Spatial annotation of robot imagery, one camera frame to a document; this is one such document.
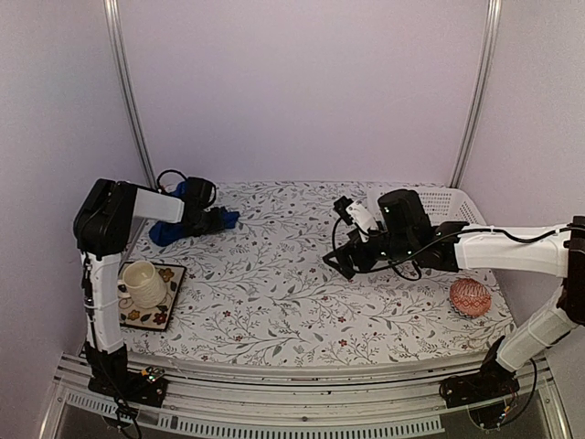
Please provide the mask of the dark blue towel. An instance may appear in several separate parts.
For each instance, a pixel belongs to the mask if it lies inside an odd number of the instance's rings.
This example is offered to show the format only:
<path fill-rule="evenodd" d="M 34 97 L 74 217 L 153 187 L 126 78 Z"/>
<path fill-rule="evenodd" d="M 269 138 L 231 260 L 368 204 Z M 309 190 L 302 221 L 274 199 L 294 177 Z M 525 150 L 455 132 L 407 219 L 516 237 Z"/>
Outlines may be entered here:
<path fill-rule="evenodd" d="M 232 230 L 239 220 L 238 211 L 225 207 L 212 207 L 216 200 L 217 187 L 200 177 L 188 177 L 172 192 L 165 192 L 184 202 L 184 213 L 178 223 L 157 221 L 149 230 L 149 238 L 159 247 L 166 247 L 189 237 L 200 237 Z"/>

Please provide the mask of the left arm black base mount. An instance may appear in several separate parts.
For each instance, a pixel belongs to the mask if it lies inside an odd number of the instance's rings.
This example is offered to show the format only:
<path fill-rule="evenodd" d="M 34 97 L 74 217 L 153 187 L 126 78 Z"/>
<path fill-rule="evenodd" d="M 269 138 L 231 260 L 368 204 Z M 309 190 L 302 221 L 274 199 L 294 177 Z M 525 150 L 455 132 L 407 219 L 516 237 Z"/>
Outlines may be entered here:
<path fill-rule="evenodd" d="M 85 345 L 86 360 L 91 369 L 88 389 L 116 401 L 134 402 L 161 408 L 166 395 L 168 380 L 164 371 L 147 368 L 141 372 L 128 369 L 127 347 L 107 353 Z"/>

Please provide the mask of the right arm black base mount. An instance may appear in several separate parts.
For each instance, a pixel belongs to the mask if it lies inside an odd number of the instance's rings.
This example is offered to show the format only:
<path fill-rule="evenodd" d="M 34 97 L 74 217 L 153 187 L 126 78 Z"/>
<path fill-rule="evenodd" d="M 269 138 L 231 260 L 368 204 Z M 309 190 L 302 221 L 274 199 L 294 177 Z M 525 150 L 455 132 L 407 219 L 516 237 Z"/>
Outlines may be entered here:
<path fill-rule="evenodd" d="M 493 345 L 478 371 L 441 381 L 439 394 L 448 408 L 485 402 L 519 391 L 516 373 L 501 366 L 496 357 L 497 345 Z"/>

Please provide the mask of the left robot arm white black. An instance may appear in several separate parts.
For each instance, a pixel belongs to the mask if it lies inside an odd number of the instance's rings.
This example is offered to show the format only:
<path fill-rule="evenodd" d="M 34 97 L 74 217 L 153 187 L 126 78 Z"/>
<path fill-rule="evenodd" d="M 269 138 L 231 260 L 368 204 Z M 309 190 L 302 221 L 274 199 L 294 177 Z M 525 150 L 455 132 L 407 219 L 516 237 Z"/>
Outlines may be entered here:
<path fill-rule="evenodd" d="M 216 186 L 190 177 L 173 193 L 125 181 L 98 179 L 74 219 L 81 254 L 87 344 L 104 355 L 124 350 L 118 312 L 118 270 L 136 218 L 164 223 L 157 244 L 168 245 L 233 227 L 239 215 L 215 207 Z"/>

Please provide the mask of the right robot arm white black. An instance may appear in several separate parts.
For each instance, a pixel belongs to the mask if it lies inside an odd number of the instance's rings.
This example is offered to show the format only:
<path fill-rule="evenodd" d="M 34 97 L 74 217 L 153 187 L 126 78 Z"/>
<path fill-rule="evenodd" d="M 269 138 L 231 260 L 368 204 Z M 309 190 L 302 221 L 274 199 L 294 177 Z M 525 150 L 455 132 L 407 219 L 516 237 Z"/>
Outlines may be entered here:
<path fill-rule="evenodd" d="M 406 188 L 378 198 L 379 219 L 347 197 L 335 201 L 334 210 L 352 230 L 323 260 L 346 279 L 405 262 L 446 273 L 492 269 L 501 277 L 522 323 L 497 343 L 473 377 L 479 398 L 493 398 L 508 374 L 584 324 L 582 216 L 544 227 L 455 220 L 432 225 L 419 193 Z"/>

